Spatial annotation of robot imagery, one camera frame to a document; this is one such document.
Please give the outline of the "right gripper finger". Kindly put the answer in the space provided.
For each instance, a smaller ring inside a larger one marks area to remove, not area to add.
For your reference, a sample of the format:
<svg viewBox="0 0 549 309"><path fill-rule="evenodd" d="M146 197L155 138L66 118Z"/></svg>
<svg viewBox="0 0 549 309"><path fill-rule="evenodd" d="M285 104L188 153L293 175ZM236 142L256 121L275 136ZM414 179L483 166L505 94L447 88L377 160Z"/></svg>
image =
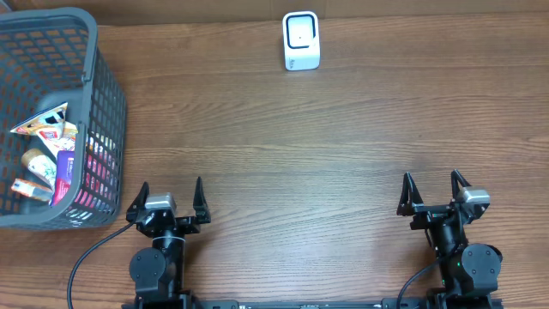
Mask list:
<svg viewBox="0 0 549 309"><path fill-rule="evenodd" d="M462 176L462 174L454 169L451 174L451 189L452 189L452 199L455 202L463 202L465 200L462 190L469 187L470 183Z"/></svg>
<svg viewBox="0 0 549 309"><path fill-rule="evenodd" d="M397 206L397 215L412 216L424 207L424 201L410 173L404 173L401 197Z"/></svg>

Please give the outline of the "yellow white snack bag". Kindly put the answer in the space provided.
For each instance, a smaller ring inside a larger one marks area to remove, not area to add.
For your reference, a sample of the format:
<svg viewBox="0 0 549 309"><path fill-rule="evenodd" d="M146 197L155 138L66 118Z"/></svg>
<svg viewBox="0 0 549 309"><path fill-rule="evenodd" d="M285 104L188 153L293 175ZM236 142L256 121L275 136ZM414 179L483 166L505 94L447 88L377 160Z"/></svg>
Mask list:
<svg viewBox="0 0 549 309"><path fill-rule="evenodd" d="M68 102L45 109L14 126L10 132L37 136L57 158L60 151L74 151L77 127L66 120Z"/></svg>

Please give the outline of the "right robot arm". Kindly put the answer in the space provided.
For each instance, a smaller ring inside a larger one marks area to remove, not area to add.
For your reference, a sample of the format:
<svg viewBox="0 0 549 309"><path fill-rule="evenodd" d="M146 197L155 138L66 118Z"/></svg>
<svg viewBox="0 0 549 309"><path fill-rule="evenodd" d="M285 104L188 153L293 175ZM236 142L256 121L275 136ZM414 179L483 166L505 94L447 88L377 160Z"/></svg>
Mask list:
<svg viewBox="0 0 549 309"><path fill-rule="evenodd" d="M493 245L471 244L465 226L487 211L491 197L486 189L471 185L458 170L450 175L452 198L446 204L425 205L410 173L403 175L396 214L410 216L410 228L422 230L435 260L406 281L395 299L395 308L501 308L503 302L491 293L498 290L502 252ZM426 296L404 297L409 286L430 270L438 268L443 286Z"/></svg>

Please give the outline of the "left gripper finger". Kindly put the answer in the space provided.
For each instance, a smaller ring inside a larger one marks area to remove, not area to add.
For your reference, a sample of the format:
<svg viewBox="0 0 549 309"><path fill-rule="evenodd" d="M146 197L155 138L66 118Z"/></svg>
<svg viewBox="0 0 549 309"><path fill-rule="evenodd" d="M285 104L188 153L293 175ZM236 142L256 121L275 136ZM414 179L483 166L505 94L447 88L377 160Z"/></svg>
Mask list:
<svg viewBox="0 0 549 309"><path fill-rule="evenodd" d="M196 180L193 209L195 210L195 217L199 224L207 224L211 222L211 214L204 194L201 177L198 177Z"/></svg>
<svg viewBox="0 0 549 309"><path fill-rule="evenodd" d="M149 195L148 182L144 182L134 201L126 211L127 222L137 222L140 213L145 209L145 203Z"/></svg>

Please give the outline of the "small orange tissue pack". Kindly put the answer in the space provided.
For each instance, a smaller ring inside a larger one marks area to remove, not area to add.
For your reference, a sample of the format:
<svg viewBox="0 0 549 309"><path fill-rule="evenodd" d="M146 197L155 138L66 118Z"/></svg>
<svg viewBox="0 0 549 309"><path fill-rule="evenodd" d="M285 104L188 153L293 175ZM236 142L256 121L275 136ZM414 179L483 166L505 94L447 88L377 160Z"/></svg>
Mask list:
<svg viewBox="0 0 549 309"><path fill-rule="evenodd" d="M11 190L25 197L49 203L53 198L53 191L50 188L38 185L25 179L15 179Z"/></svg>

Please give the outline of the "white tube with gold cap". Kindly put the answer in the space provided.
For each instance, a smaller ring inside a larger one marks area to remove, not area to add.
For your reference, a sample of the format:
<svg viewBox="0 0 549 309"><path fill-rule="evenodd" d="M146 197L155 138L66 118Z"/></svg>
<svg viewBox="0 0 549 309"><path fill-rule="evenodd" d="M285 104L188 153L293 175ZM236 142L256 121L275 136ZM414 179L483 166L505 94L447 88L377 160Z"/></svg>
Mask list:
<svg viewBox="0 0 549 309"><path fill-rule="evenodd" d="M57 165L38 148L31 148L21 157L22 165L36 177L55 188Z"/></svg>

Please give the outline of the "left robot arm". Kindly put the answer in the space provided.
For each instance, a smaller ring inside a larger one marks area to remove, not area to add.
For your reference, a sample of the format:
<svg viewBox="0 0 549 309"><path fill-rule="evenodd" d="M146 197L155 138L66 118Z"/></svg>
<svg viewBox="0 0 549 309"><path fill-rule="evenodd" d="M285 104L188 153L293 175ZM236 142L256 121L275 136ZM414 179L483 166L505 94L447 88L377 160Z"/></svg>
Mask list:
<svg viewBox="0 0 549 309"><path fill-rule="evenodd" d="M211 222L202 180L196 180L192 203L194 215L176 216L171 193L152 194L144 183L126 212L126 220L152 240L130 261L130 277L136 297L132 308L193 308L192 292L185 291L185 237L201 232Z"/></svg>

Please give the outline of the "red purple pad package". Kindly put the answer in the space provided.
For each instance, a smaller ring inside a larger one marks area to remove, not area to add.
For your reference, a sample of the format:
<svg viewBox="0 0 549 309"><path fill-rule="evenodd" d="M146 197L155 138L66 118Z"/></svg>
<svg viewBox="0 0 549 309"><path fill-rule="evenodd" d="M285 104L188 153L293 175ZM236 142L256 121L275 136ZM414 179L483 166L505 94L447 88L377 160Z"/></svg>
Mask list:
<svg viewBox="0 0 549 309"><path fill-rule="evenodd" d="M74 163L74 151L61 150L57 153L57 171L51 206L55 206L60 203L64 196L68 193L71 186Z"/></svg>

